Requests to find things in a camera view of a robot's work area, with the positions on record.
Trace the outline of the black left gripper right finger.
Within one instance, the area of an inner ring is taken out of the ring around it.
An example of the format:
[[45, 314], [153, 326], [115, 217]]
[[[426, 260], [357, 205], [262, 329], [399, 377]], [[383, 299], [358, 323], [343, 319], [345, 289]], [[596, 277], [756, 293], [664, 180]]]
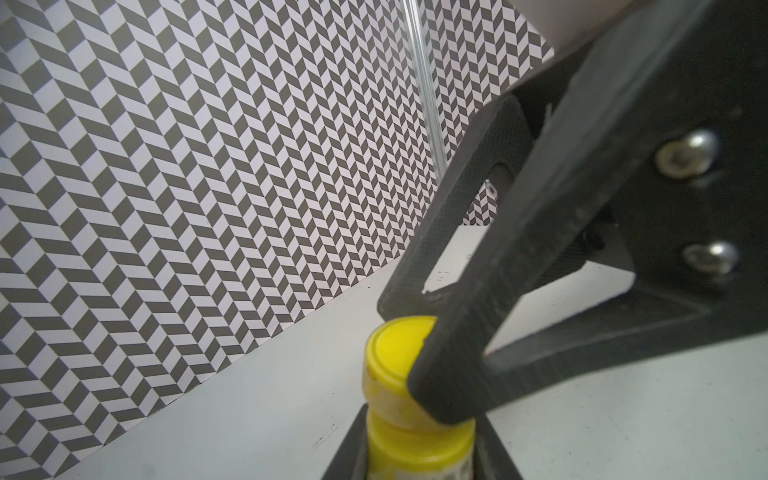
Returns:
[[523, 479], [487, 416], [476, 418], [473, 465], [475, 480]]

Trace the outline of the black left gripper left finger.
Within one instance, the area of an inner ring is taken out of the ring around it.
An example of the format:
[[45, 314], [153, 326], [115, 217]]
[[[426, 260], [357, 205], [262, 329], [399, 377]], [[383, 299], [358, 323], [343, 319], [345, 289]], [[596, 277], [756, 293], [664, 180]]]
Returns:
[[368, 405], [364, 404], [323, 474], [323, 480], [365, 480], [367, 478], [367, 413]]

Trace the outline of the yellow jar lid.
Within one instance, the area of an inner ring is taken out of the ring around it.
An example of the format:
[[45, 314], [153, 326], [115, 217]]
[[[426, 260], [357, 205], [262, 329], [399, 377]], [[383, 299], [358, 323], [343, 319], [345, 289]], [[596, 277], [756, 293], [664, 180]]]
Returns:
[[408, 316], [380, 325], [365, 345], [362, 388], [369, 409], [401, 429], [437, 432], [447, 427], [414, 400], [407, 378], [436, 323], [433, 316]]

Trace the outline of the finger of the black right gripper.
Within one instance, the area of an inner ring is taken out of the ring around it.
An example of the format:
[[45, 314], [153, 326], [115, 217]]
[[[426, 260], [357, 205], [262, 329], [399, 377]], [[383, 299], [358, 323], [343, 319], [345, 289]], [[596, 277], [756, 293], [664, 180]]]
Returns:
[[[519, 299], [609, 209], [629, 290], [494, 353]], [[767, 329], [767, 5], [656, 1], [572, 74], [416, 360], [456, 424], [573, 377]]]
[[[436, 196], [381, 294], [377, 311], [386, 321], [407, 316], [502, 321], [531, 290], [579, 270], [591, 249], [578, 232], [568, 240], [534, 238], [524, 232], [544, 216], [537, 194], [557, 164], [537, 159], [547, 146], [574, 141], [591, 110], [589, 102], [567, 93], [550, 120], [534, 116], [542, 96], [505, 93], [470, 121]], [[499, 191], [499, 213], [459, 281], [434, 292], [422, 289], [429, 273], [484, 181]]]

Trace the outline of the yellow paint jar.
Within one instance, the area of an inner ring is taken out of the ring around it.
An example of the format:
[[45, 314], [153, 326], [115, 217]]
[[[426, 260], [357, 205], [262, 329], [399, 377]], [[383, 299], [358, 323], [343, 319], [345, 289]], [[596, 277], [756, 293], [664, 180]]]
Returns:
[[421, 432], [396, 427], [366, 414], [368, 479], [451, 479], [474, 477], [476, 423], [442, 431]]

